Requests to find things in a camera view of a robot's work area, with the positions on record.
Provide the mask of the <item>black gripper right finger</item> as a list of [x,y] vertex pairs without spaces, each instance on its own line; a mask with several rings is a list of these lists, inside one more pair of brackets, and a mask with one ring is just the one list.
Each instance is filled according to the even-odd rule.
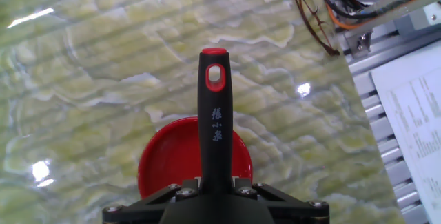
[[248,198],[267,210],[275,223],[329,224],[326,201],[298,200],[266,183],[234,177],[235,195]]

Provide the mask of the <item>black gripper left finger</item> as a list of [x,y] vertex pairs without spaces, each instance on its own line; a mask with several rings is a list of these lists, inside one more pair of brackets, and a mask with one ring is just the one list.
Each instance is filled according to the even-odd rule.
[[200,178],[171,184],[131,205],[109,205],[102,209],[102,224],[160,223],[171,204],[198,196]]

